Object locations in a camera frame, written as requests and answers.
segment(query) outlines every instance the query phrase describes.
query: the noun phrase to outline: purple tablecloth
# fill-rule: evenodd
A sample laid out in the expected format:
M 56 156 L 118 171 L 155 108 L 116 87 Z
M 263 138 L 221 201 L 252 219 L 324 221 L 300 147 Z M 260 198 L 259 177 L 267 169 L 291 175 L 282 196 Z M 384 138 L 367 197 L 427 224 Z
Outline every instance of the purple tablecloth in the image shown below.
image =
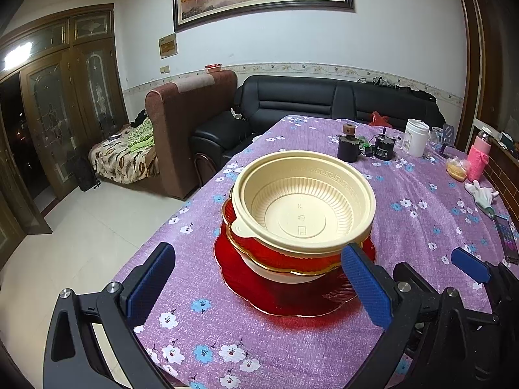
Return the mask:
M 302 116 L 281 120 L 237 154 L 116 275 L 122 281 L 161 241 L 175 248 L 175 270 L 136 333 L 155 363 L 186 385 L 340 388 L 380 337 L 381 329 L 357 300 L 321 318 L 262 314 L 229 290 L 213 254 L 222 203 L 243 167 L 268 153 L 290 149 L 335 156 L 335 135 L 344 122 Z M 357 127 L 357 135 L 368 139 L 380 131 Z M 393 130 L 388 133 L 396 135 Z M 376 262 L 391 273 L 395 264 L 406 261 L 438 291 L 456 287 L 467 308 L 489 311 L 484 288 L 451 265 L 450 254 L 460 246 L 497 264 L 503 260 L 499 236 L 464 185 L 447 174 L 444 159 L 427 147 L 424 158 L 397 150 L 392 161 L 359 157 L 353 165 L 376 195 Z M 482 185 L 490 186 L 484 179 Z M 507 216 L 500 198 L 495 210 Z M 518 272 L 516 266 L 511 269 Z M 399 369 L 405 367 L 404 361 Z

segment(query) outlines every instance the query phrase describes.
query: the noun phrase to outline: floral blanket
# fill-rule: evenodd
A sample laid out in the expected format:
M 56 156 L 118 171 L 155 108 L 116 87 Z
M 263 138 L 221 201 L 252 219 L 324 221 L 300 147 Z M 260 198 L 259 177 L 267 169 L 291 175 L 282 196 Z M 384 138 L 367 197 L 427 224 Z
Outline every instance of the floral blanket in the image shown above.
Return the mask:
M 155 146 L 130 151 L 128 135 L 132 130 L 124 128 L 118 132 L 120 138 L 102 141 L 90 150 L 89 160 L 97 174 L 117 183 L 130 184 L 159 173 Z
M 162 241 L 175 248 L 175 269 L 146 322 L 134 330 L 151 359 L 172 378 L 193 389 L 339 388 L 364 362 L 382 329 L 371 323 L 358 300 L 323 317 L 269 316 L 226 286 L 213 252 L 222 203 L 243 167 L 290 149 L 336 156 L 336 134 L 344 122 L 282 119 L 233 157 L 116 275 L 122 281 Z M 381 131 L 357 127 L 357 135 L 368 140 Z M 452 148 L 446 152 L 463 156 Z M 423 158 L 397 149 L 391 161 L 359 157 L 352 165 L 369 180 L 376 196 L 376 263 L 392 273 L 395 264 L 406 261 L 438 291 L 453 286 L 467 308 L 489 311 L 482 285 L 452 265 L 450 254 L 462 247 L 496 265 L 503 261 L 499 236 L 463 184 L 447 174 L 437 148 L 427 147 Z M 482 185 L 490 186 L 485 179 Z M 500 198 L 494 207 L 508 215 Z M 505 264 L 517 274 L 517 266 Z M 396 372 L 405 373 L 408 367 L 404 357 Z

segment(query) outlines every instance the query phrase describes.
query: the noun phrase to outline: decorative wall border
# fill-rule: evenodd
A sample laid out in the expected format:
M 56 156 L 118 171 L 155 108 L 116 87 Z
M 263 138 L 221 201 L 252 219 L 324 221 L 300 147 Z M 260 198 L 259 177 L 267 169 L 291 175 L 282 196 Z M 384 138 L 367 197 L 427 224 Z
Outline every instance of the decorative wall border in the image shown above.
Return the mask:
M 452 105 L 462 108 L 463 98 L 452 93 L 446 92 L 435 87 L 430 86 L 424 82 L 418 82 L 407 77 L 392 75 L 376 70 L 360 69 L 357 67 L 340 66 L 334 64 L 315 64 L 315 63 L 255 63 L 255 64 L 235 64 L 231 66 L 223 66 L 222 69 L 232 70 L 236 73 L 238 78 L 240 75 L 264 75 L 264 74 L 282 74 L 294 76 L 308 75 L 315 77 L 331 77 L 342 80 L 357 81 L 359 79 L 366 79 L 368 77 L 382 76 L 384 79 L 393 82 L 399 86 L 409 86 L 414 90 L 425 90 L 434 95 L 437 100 L 442 100 Z M 174 75 L 157 79 L 152 82 L 144 83 L 142 85 L 123 90 L 124 95 L 133 95 L 139 92 L 148 91 L 162 85 L 163 83 L 172 82 L 175 79 L 189 77 L 192 75 L 199 75 L 205 72 L 203 70 L 190 71 L 181 75 Z

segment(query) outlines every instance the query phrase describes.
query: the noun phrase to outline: black leather sofa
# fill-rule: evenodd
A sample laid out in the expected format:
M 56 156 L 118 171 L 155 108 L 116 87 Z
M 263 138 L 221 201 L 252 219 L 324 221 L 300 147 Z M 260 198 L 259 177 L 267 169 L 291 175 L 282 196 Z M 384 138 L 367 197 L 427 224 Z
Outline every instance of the black leather sofa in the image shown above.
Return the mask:
M 402 131 L 409 118 L 430 127 L 445 123 L 436 99 L 426 92 L 317 77 L 250 76 L 235 93 L 234 109 L 241 120 L 224 111 L 198 126 L 189 139 L 201 184 L 286 115 L 369 123 L 377 111 Z

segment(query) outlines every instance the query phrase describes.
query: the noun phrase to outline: pink bottle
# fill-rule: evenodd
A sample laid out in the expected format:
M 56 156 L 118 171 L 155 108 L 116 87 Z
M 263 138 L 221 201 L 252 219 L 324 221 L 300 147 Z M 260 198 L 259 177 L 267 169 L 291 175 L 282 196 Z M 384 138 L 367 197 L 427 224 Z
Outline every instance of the pink bottle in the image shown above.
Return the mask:
M 489 163 L 491 132 L 488 128 L 483 127 L 477 134 L 474 144 L 470 148 L 469 157 L 470 170 L 466 178 L 473 182 L 479 180 L 485 166 Z

